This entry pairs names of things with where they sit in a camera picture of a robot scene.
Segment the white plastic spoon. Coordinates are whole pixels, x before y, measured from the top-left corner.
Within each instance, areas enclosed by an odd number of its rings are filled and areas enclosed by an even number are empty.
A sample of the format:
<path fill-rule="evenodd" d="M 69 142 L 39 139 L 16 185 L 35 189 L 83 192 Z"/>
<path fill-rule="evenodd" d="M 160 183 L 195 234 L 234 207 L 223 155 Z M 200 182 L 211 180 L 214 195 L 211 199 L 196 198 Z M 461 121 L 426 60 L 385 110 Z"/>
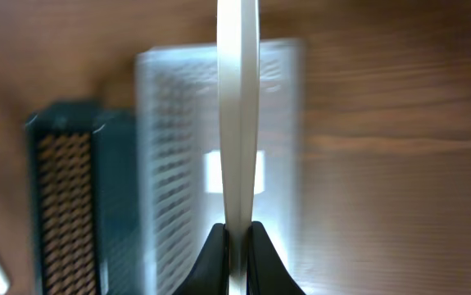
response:
<path fill-rule="evenodd" d="M 260 94 L 257 0 L 217 2 L 220 160 L 225 227 L 229 232 L 228 294 L 244 294 L 248 229 L 254 198 Z"/>

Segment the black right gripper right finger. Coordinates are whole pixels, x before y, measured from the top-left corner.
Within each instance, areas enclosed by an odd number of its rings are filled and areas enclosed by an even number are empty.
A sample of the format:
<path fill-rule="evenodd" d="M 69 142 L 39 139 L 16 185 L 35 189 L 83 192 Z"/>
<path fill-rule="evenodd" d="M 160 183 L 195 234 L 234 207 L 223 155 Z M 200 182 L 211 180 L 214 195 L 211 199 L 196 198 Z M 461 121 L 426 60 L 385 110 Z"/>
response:
<path fill-rule="evenodd" d="M 305 295 L 288 273 L 259 221 L 253 221 L 249 229 L 247 295 Z"/>

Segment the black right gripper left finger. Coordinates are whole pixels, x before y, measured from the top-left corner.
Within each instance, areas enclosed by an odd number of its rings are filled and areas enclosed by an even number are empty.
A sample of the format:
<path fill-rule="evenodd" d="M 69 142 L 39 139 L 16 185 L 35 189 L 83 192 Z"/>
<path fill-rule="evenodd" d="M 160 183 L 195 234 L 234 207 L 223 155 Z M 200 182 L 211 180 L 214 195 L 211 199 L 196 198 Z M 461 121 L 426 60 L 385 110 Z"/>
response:
<path fill-rule="evenodd" d="M 185 280 L 174 295 L 227 295 L 229 291 L 229 232 L 214 224 Z"/>

